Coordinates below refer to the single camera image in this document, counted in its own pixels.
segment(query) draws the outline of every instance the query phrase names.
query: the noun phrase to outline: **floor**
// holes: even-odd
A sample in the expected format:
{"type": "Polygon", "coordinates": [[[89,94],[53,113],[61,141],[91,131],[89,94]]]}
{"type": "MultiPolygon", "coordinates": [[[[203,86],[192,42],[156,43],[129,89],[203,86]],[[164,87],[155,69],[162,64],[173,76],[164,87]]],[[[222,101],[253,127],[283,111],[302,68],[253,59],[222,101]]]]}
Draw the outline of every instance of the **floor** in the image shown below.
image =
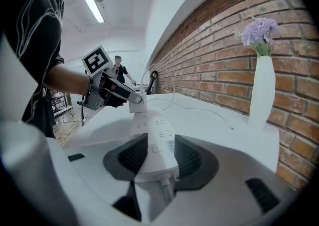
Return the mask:
{"type": "MultiPolygon", "coordinates": [[[[94,111],[84,108],[85,123],[101,110],[102,108],[94,111]]],[[[71,109],[69,112],[66,111],[55,117],[55,121],[57,124],[53,126],[53,133],[55,138],[64,146],[70,137],[81,128],[81,108],[71,109]]]]}

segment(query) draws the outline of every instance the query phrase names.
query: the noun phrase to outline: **black t-shirt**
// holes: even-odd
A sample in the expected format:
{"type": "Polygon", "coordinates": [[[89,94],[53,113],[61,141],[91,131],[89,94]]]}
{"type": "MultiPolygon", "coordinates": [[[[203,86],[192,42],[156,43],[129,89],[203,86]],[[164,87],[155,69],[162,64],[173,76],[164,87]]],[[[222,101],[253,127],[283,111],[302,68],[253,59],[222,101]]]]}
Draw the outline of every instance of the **black t-shirt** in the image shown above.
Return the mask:
{"type": "Polygon", "coordinates": [[[121,83],[125,83],[125,78],[124,78],[124,74],[128,74],[128,72],[126,71],[126,68],[125,66],[121,65],[120,64],[120,67],[118,67],[119,69],[119,73],[118,73],[118,76],[117,76],[117,80],[121,83]]]}
{"type": "Polygon", "coordinates": [[[2,12],[3,30],[13,51],[38,83],[22,120],[47,136],[53,132],[42,89],[46,73],[64,63],[59,55],[63,5],[62,0],[5,0],[3,7],[9,10],[2,12]]]}

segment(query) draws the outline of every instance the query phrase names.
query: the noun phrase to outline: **person in black shirt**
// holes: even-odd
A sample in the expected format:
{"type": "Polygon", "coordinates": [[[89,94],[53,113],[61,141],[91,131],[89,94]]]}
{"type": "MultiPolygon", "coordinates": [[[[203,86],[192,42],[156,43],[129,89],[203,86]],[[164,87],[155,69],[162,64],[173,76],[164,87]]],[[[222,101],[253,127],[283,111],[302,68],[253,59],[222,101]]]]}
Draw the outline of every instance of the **person in black shirt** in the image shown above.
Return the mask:
{"type": "Polygon", "coordinates": [[[130,79],[130,81],[134,84],[135,81],[133,81],[132,77],[129,75],[129,73],[126,70],[126,67],[121,65],[122,58],[120,56],[115,56],[115,65],[119,69],[117,80],[123,84],[125,84],[125,78],[124,74],[130,79]]]}
{"type": "Polygon", "coordinates": [[[86,95],[89,76],[64,65],[60,56],[63,0],[3,0],[4,35],[16,56],[38,83],[22,120],[54,137],[44,86],[60,92],[86,95]]]}

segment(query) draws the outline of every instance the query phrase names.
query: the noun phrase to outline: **fluorescent light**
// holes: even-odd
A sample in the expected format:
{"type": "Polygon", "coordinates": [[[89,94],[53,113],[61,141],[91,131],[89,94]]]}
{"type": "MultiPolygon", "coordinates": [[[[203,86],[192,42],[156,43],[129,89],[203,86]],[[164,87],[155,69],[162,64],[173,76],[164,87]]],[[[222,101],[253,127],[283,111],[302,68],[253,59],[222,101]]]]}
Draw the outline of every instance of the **fluorescent light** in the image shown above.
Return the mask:
{"type": "Polygon", "coordinates": [[[99,11],[99,8],[97,7],[94,0],[85,0],[88,6],[90,7],[90,10],[94,14],[94,17],[98,21],[98,23],[104,23],[104,19],[99,11]]]}

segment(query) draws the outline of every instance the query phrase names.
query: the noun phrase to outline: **vase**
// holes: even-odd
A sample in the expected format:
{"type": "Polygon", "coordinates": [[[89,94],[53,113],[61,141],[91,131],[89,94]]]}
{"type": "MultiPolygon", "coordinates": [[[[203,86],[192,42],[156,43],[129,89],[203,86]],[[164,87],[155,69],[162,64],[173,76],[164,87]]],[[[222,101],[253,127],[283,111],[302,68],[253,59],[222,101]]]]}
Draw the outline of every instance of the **vase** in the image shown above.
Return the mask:
{"type": "Polygon", "coordinates": [[[249,111],[249,126],[262,130],[275,100],[276,77],[270,56],[258,56],[249,111]]]}

